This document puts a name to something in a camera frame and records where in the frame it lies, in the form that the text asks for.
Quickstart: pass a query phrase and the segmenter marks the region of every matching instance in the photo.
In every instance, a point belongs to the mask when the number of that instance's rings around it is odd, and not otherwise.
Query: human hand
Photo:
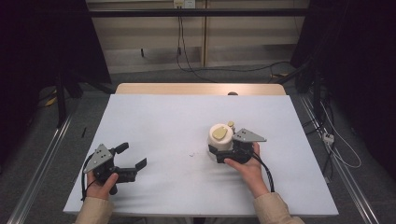
[[[96,181],[93,171],[89,171],[87,173],[87,183],[92,184],[87,188],[87,197],[108,200],[108,193],[116,184],[118,178],[119,175],[114,173],[108,178],[106,183],[102,185],[100,182]]]
[[[253,149],[254,152],[260,156],[260,145],[257,142],[253,143]],[[263,194],[269,193],[269,190],[262,179],[262,165],[254,158],[251,158],[245,164],[241,164],[228,158],[224,159],[224,162],[239,172],[245,180],[245,183],[247,183],[247,186],[252,192],[254,198],[258,198]]]

